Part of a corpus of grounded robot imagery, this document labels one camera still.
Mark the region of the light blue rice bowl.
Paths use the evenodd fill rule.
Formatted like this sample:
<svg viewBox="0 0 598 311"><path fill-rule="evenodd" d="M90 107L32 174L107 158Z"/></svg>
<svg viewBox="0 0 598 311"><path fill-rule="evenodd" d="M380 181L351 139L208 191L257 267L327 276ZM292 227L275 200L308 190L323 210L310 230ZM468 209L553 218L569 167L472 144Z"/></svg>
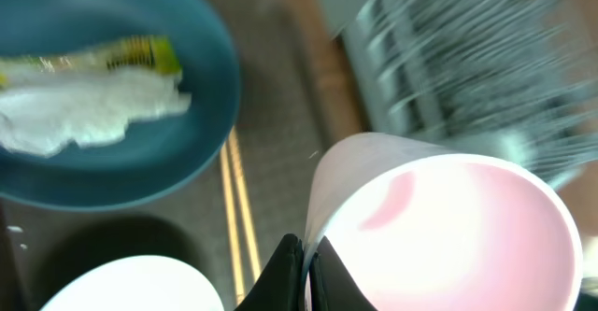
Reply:
<svg viewBox="0 0 598 311"><path fill-rule="evenodd" d="M41 311L223 311L223 304L209 280L188 263L140 255L79 276Z"/></svg>

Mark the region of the brown serving tray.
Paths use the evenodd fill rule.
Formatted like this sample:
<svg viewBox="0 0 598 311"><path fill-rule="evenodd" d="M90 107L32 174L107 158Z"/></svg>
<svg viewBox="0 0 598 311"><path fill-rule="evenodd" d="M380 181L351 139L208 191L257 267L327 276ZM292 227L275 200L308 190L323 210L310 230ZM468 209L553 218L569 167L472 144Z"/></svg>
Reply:
<svg viewBox="0 0 598 311"><path fill-rule="evenodd" d="M332 139L291 12L278 0L206 1L228 30L239 61L233 127L266 262L284 234L303 233L313 173ZM213 284L226 309L236 307L218 154L175 191L122 209L58 210L1 195L5 310L37 310L93 267L146 254L190 264ZM242 262L250 288L250 264Z"/></svg>

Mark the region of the green snack wrapper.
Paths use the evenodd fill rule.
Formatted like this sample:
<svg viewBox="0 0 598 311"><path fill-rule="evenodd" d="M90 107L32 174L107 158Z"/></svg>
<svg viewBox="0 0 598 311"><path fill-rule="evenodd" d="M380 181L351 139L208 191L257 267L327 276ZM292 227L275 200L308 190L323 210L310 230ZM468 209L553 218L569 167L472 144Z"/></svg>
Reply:
<svg viewBox="0 0 598 311"><path fill-rule="evenodd" d="M56 74L105 73L123 67L148 69L163 76L182 73L167 37L134 35L66 54L3 57L1 85L17 85Z"/></svg>

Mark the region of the grey dishwasher rack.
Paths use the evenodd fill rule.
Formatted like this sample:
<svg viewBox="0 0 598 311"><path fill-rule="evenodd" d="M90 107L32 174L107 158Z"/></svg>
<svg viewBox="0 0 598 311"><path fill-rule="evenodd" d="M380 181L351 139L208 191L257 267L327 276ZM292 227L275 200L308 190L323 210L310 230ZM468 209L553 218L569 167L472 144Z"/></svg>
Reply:
<svg viewBox="0 0 598 311"><path fill-rule="evenodd" d="M371 129L560 188L597 158L597 67L567 0L320 0Z"/></svg>

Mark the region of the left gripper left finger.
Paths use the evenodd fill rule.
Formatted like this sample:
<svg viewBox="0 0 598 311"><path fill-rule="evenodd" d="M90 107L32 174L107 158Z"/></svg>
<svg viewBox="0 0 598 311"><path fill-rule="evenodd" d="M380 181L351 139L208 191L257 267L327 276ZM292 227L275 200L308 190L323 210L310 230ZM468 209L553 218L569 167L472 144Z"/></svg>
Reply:
<svg viewBox="0 0 598 311"><path fill-rule="evenodd" d="M301 239L285 234L235 311L298 311L303 258Z"/></svg>

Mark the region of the right wooden chopstick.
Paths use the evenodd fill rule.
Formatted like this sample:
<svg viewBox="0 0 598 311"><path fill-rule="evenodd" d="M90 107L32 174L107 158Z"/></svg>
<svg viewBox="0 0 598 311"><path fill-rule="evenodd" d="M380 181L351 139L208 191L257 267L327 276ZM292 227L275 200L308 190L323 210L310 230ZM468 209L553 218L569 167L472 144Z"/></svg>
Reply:
<svg viewBox="0 0 598 311"><path fill-rule="evenodd" d="M235 177L241 220L245 231L250 269L253 281L256 282L261 275L262 265L259 246L255 233L255 227L251 214L248 187L245 177L245 170L242 163L242 153L235 127L233 127L232 131L229 134L228 147L230 148L230 154L232 157L233 173Z"/></svg>

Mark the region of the pink stained paper cup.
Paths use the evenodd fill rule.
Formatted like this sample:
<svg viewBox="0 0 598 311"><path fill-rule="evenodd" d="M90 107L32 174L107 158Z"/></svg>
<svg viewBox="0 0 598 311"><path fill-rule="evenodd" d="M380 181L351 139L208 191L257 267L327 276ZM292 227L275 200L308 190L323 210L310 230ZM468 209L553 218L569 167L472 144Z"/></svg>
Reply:
<svg viewBox="0 0 598 311"><path fill-rule="evenodd" d="M568 311L582 247L558 194L521 166L364 133L321 158L306 261L338 262L376 310Z"/></svg>

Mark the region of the white napkin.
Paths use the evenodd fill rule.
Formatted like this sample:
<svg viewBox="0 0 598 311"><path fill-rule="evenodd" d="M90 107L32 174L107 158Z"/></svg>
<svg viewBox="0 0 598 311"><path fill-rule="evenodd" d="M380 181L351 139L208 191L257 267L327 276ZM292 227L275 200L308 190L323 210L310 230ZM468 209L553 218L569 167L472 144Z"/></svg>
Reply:
<svg viewBox="0 0 598 311"><path fill-rule="evenodd" d="M66 146L96 148L121 142L130 124L178 116L192 95L179 75L141 68L60 74L1 91L1 147L49 158Z"/></svg>

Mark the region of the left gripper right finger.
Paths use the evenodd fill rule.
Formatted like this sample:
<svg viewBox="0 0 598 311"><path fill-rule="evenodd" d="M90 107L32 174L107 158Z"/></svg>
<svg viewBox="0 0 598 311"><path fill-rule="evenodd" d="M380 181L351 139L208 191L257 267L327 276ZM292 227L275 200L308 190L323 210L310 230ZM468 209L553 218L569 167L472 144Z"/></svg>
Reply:
<svg viewBox="0 0 598 311"><path fill-rule="evenodd" d="M309 286L312 311L377 311L326 237L321 239L309 266Z"/></svg>

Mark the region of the dark blue plate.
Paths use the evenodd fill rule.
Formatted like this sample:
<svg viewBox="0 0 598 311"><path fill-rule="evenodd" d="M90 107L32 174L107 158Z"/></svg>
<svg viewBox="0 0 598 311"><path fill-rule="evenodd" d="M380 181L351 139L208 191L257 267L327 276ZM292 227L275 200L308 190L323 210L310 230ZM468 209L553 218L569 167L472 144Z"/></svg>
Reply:
<svg viewBox="0 0 598 311"><path fill-rule="evenodd" d="M206 0L1 0L1 52L53 54L128 35L165 35L192 95L181 116L132 124L118 144L49 158L3 152L1 195L70 211L122 209L164 196L218 154L239 109L232 38Z"/></svg>

